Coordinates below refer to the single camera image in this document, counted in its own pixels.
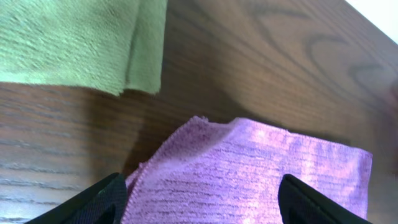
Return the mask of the purple microfiber cloth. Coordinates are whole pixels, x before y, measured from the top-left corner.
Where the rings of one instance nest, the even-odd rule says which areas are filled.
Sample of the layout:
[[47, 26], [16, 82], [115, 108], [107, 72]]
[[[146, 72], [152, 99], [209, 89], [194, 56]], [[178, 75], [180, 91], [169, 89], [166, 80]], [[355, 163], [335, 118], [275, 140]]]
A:
[[278, 189], [292, 174], [366, 218], [372, 155], [237, 118], [197, 116], [127, 179], [123, 223], [280, 223]]

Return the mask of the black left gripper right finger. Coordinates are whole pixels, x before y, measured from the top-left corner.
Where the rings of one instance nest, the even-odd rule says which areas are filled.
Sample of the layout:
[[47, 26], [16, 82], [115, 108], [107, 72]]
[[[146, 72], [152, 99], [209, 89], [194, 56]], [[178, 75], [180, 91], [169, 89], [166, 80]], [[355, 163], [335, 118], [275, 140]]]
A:
[[283, 224], [371, 224], [291, 174], [282, 178], [278, 204]]

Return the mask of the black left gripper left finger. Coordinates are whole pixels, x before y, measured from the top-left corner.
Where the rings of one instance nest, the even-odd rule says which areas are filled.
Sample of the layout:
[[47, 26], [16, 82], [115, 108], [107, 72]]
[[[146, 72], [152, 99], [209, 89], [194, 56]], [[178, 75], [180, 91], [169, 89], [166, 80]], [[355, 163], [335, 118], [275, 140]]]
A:
[[126, 203], [125, 178], [115, 172], [26, 224], [120, 224]]

